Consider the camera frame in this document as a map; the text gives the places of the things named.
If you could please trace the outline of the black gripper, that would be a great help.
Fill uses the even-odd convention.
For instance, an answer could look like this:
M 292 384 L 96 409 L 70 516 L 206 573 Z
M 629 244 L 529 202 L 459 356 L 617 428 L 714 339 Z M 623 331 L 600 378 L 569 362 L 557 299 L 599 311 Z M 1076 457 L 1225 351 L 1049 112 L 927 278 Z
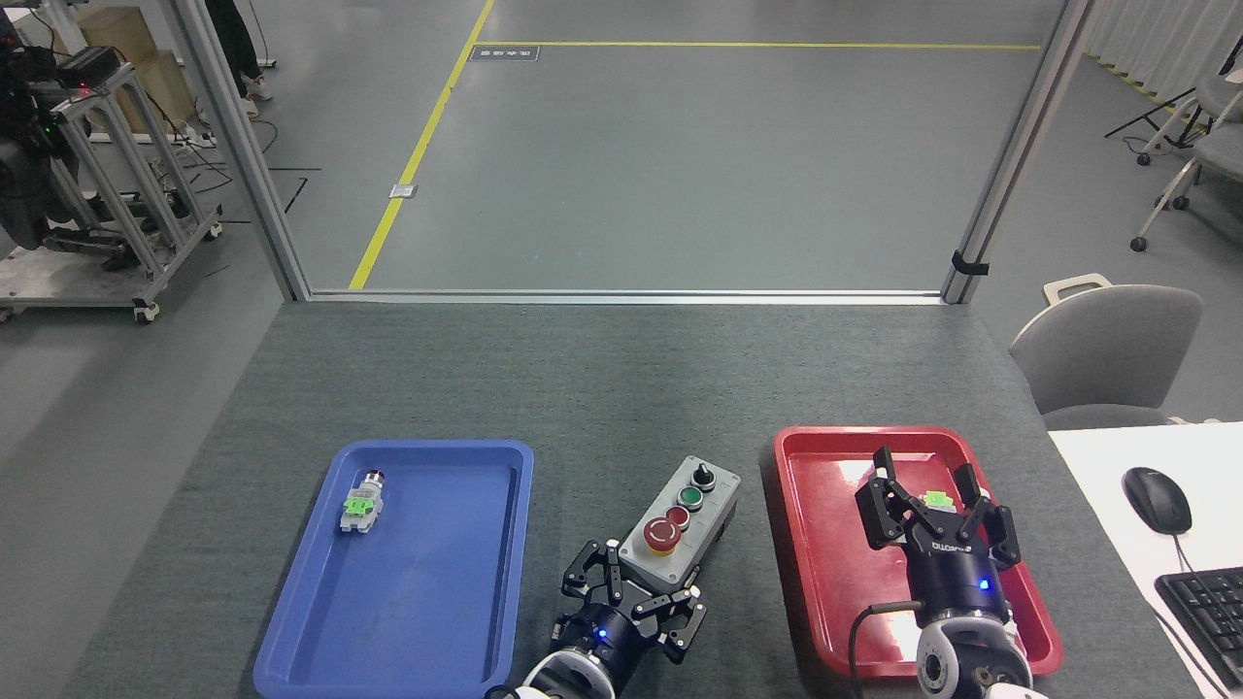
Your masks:
M 905 544 L 907 585 L 916 626 L 924 629 L 942 616 L 983 614 L 1001 623 L 1012 618 L 997 570 L 1022 560 L 1011 509 L 994 504 L 963 463 L 952 473 L 963 512 L 938 512 L 937 541 L 914 539 Z M 897 544 L 926 512 L 895 478 L 890 447 L 873 454 L 873 474 L 858 488 L 858 514 L 868 545 L 879 551 Z
M 622 606 L 620 547 L 617 539 L 587 540 L 562 575 L 562 595 L 588 604 L 556 619 L 549 687 L 625 687 L 649 648 L 675 665 L 685 660 L 707 614 L 699 585 Z M 603 597 L 590 603 L 600 587 Z

